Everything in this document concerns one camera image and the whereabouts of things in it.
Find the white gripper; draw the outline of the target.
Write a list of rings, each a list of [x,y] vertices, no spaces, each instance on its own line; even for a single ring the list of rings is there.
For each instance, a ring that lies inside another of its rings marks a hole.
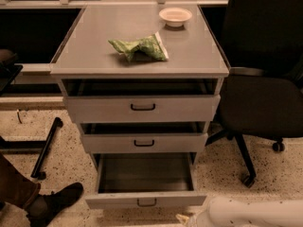
[[[194,214],[190,218],[177,214],[176,218],[184,227],[210,227],[208,214],[206,211]]]

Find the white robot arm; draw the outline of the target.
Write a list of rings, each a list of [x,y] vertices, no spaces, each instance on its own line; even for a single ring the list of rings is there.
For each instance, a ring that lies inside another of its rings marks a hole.
[[[215,197],[204,212],[176,218],[185,227],[303,227],[303,200],[242,202]]]

